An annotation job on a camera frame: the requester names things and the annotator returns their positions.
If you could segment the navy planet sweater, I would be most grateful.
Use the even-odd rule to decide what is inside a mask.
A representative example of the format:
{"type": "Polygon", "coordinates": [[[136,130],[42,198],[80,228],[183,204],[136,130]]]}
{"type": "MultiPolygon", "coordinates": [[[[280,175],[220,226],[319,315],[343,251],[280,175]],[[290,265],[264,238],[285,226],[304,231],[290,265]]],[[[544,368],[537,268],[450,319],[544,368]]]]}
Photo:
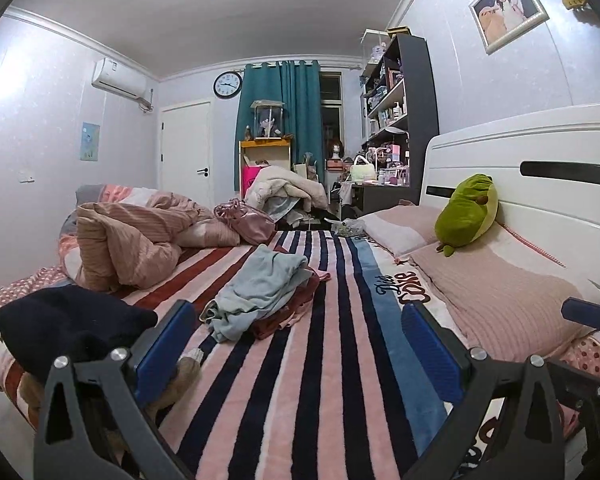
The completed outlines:
{"type": "Polygon", "coordinates": [[[157,323],[154,311],[78,285],[43,288],[0,309],[6,347],[42,384],[58,356],[99,361],[115,348],[132,347],[157,323]]]}

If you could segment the pink pillow near headboard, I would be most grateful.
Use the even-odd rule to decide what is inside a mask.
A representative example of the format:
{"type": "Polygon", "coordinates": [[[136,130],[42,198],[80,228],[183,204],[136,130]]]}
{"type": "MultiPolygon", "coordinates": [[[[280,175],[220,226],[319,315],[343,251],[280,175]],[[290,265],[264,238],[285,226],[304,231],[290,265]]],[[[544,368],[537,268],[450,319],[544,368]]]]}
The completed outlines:
{"type": "Polygon", "coordinates": [[[449,257],[426,246],[411,253],[411,262],[441,295],[468,346],[500,361],[558,356],[585,334],[562,317],[564,301],[600,302],[589,280],[506,231],[449,257]]]}

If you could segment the pink ribbed duvet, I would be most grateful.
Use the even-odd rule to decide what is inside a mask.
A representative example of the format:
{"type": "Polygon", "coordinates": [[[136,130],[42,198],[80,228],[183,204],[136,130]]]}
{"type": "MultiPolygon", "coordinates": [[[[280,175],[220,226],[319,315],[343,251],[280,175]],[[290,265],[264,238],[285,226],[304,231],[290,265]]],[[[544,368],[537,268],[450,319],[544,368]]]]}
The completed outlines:
{"type": "Polygon", "coordinates": [[[154,188],[84,185],[60,230],[58,255],[76,284],[113,292],[165,280],[185,249],[239,244],[235,231],[189,197],[154,188]]]}

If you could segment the dark red garment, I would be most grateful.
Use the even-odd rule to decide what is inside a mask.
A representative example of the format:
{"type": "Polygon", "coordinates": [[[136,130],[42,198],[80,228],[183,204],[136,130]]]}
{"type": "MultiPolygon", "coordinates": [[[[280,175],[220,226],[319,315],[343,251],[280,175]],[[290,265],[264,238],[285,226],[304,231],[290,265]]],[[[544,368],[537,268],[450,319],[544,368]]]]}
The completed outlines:
{"type": "Polygon", "coordinates": [[[287,303],[274,314],[262,320],[253,322],[250,332],[259,340],[272,336],[278,330],[289,327],[299,322],[313,307],[314,295],[319,284],[330,280],[327,271],[309,268],[311,276],[298,286],[287,303]]]}

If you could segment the light blue garment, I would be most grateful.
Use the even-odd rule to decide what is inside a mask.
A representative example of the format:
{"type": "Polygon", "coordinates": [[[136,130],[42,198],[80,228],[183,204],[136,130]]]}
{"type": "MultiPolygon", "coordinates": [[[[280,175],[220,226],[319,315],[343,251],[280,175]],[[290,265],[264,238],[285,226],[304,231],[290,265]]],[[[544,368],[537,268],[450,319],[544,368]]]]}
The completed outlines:
{"type": "Polygon", "coordinates": [[[278,312],[311,275],[306,256],[259,245],[199,319],[216,342],[238,341],[252,323],[278,312]]]}

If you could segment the green plush toy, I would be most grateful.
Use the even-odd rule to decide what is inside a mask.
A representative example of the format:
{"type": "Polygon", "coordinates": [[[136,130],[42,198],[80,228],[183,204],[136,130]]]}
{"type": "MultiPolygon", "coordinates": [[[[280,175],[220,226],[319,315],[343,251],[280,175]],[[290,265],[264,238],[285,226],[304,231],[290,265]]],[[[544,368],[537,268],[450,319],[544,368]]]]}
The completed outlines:
{"type": "Polygon", "coordinates": [[[457,185],[438,215],[434,232],[437,252],[452,256],[490,229],[498,213],[498,191],[491,177],[474,174],[457,185]]]}

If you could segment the striped pink navy blanket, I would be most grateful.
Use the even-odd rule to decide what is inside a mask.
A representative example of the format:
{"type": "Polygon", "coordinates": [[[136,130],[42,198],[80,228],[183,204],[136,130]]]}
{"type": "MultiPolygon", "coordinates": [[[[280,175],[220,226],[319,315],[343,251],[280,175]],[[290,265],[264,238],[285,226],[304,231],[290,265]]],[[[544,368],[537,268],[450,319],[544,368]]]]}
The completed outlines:
{"type": "Polygon", "coordinates": [[[189,339],[201,375],[158,418],[197,479],[397,479],[450,412],[401,328],[419,300],[444,326],[441,296],[385,249],[327,231],[279,232],[272,244],[328,274],[297,323],[259,340],[189,339]]]}

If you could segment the shiny pink handbag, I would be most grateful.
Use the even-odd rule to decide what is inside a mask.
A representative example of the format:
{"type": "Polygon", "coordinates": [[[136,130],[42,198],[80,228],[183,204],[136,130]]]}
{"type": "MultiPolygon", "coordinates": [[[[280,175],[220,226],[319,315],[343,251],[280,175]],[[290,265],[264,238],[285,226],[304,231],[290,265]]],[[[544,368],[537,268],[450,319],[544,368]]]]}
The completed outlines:
{"type": "Polygon", "coordinates": [[[275,221],[270,216],[238,198],[215,206],[213,213],[250,245],[268,243],[275,233],[275,221]]]}

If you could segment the white bed headboard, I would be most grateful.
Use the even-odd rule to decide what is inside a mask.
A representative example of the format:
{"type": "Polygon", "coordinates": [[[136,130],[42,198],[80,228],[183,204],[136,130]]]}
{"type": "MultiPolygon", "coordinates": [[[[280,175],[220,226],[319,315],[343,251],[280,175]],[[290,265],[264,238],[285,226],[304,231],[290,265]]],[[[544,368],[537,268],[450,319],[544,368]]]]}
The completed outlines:
{"type": "Polygon", "coordinates": [[[518,115],[430,141],[420,201],[491,177],[498,220],[600,289],[600,104],[518,115]]]}

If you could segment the far pink white pillow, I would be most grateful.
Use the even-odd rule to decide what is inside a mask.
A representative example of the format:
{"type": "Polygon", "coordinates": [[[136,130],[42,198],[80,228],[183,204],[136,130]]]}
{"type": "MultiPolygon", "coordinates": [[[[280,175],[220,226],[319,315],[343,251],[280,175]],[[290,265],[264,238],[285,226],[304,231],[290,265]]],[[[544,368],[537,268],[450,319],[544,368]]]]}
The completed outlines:
{"type": "Polygon", "coordinates": [[[366,214],[360,220],[368,237],[396,260],[403,260],[437,241],[434,224],[439,214],[439,209],[428,206],[399,205],[366,214]]]}

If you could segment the yellow shelf cabinet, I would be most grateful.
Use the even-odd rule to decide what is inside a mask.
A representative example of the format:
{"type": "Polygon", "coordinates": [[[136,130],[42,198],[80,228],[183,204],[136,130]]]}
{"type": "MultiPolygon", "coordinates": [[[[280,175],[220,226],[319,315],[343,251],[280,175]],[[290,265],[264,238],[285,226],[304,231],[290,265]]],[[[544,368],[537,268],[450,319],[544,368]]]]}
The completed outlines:
{"type": "Polygon", "coordinates": [[[286,138],[257,138],[240,141],[238,146],[240,197],[265,166],[291,170],[291,140],[286,138]]]}

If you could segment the glass display case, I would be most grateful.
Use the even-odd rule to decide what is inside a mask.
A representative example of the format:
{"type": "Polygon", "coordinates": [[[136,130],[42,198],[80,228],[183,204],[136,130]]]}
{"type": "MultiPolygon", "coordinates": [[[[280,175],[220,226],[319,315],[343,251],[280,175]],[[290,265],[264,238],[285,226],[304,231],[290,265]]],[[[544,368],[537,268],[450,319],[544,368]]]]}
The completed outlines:
{"type": "Polygon", "coordinates": [[[282,101],[255,100],[252,133],[256,139],[281,138],[283,136],[284,106],[282,101]]]}

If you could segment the dark tall bookshelf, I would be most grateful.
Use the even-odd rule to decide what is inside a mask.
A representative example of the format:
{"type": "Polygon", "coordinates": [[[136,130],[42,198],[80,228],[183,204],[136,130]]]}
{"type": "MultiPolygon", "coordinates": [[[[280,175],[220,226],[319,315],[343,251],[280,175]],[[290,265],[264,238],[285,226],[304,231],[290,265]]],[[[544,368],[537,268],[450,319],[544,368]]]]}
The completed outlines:
{"type": "Polygon", "coordinates": [[[352,186],[353,211],[362,216],[417,204],[424,182],[426,148],[439,134],[434,72],[425,39],[407,29],[380,32],[363,70],[361,154],[376,179],[352,186]]]}

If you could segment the teal curtain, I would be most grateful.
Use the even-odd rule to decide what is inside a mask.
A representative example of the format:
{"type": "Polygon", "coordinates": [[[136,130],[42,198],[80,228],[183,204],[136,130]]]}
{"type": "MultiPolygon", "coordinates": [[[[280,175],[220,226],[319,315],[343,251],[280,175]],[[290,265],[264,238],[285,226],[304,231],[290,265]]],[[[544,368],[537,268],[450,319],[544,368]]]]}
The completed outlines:
{"type": "Polygon", "coordinates": [[[275,123],[281,133],[289,133],[292,140],[291,161],[304,162],[306,153],[312,154],[318,180],[325,177],[324,140],[322,128],[322,101],[320,87],[321,66],[317,61],[266,62],[247,64],[242,75],[242,91],[238,105],[234,147],[233,188],[240,191],[240,159],[238,142],[244,140],[247,127],[254,127],[254,101],[284,103],[282,120],[275,123]]]}

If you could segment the blue wall poster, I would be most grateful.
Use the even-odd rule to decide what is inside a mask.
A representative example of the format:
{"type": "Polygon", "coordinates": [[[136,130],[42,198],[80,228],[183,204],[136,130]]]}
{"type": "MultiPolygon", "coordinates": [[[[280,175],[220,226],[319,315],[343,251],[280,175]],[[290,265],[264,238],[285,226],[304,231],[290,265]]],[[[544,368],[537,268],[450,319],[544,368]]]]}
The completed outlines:
{"type": "Polygon", "coordinates": [[[97,162],[100,125],[84,122],[81,128],[80,159],[84,162],[97,162]]]}

